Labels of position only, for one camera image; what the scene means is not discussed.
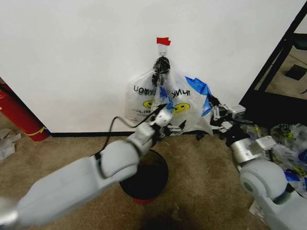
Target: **black cable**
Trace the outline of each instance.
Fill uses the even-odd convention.
[[[169,72],[171,66],[169,64],[169,60],[162,56],[159,57],[158,60],[155,62],[153,69],[154,69],[154,74],[152,76],[152,83],[154,86],[157,86],[158,80],[160,79],[160,85],[163,85],[164,79],[163,77],[160,77],[160,74],[166,74]]]
[[[140,123],[138,123],[138,124],[135,125],[135,126],[132,126],[132,125],[130,125],[129,123],[127,123],[127,121],[126,121],[125,119],[123,119],[122,117],[116,116],[116,117],[113,118],[108,132],[111,132],[112,127],[113,127],[113,124],[114,124],[114,121],[115,121],[116,119],[119,119],[122,123],[124,123],[126,126],[128,126],[128,127],[130,127],[130,128],[136,128],[137,126],[139,126],[140,124],[142,124],[143,122],[145,122],[145,121],[146,121],[151,115],[153,115],[154,113],[156,113],[156,110],[153,111],[153,112],[151,112],[150,114],[148,114]],[[99,150],[99,152],[101,152],[102,150],[104,150],[104,149],[106,148],[106,146],[107,146],[107,144],[108,144],[108,142],[109,142],[109,140],[110,140],[110,137],[111,137],[110,135],[107,136],[106,142],[105,142],[105,144],[103,145],[102,149]]]

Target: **black baseboard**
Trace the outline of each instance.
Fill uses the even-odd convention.
[[[50,133],[54,138],[80,138],[80,137],[119,137],[129,136],[133,132],[88,132],[88,133]],[[218,130],[213,130],[214,134],[218,134]],[[207,134],[205,131],[191,131],[183,134]]]

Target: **black wire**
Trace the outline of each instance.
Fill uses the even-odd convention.
[[[115,121],[116,119],[119,119],[122,123],[124,123],[126,126],[128,126],[128,127],[130,127],[130,128],[136,128],[137,126],[139,126],[140,124],[142,124],[143,122],[145,122],[145,121],[146,121],[151,115],[153,115],[154,113],[156,113],[156,111],[153,111],[153,112],[151,112],[150,114],[148,114],[140,123],[138,123],[138,124],[135,125],[135,126],[132,126],[132,125],[130,125],[129,123],[127,123],[127,121],[126,121],[125,119],[123,119],[122,117],[116,116],[116,117],[113,118],[108,132],[111,132],[112,126],[113,126],[114,121]],[[104,149],[106,148],[106,146],[107,146],[107,144],[108,144],[108,142],[109,142],[109,140],[110,140],[110,137],[111,137],[110,135],[107,136],[106,142],[105,142],[104,146],[102,147],[102,149],[99,150],[99,152],[101,152],[102,150],[104,150]]]

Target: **yellow label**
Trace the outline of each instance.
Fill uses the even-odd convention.
[[[305,170],[303,169],[302,166],[300,166],[300,165],[295,165],[295,166],[293,166],[293,169],[294,169],[297,173],[299,173],[300,175],[306,176],[306,172],[305,172]]]

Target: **plastic wrapper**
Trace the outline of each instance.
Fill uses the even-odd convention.
[[[196,87],[201,83],[206,88],[203,92]],[[205,95],[209,92],[207,85],[199,79],[184,77],[171,67],[168,73],[159,76],[152,111],[160,104],[167,104],[167,110],[174,115],[172,125],[183,127],[185,132],[203,130],[212,135],[208,122],[211,108]]]
[[[5,158],[15,153],[15,143],[21,138],[21,134],[15,134],[12,130],[5,128],[0,130],[0,163]]]
[[[125,117],[133,122],[142,121],[149,113],[156,87],[152,84],[151,70],[128,83]]]
[[[292,151],[307,149],[307,127],[301,124],[280,124],[272,128],[271,136],[277,143],[286,146]]]
[[[289,184],[307,198],[307,127],[281,124],[271,135],[278,142],[273,147],[274,162],[285,171]]]

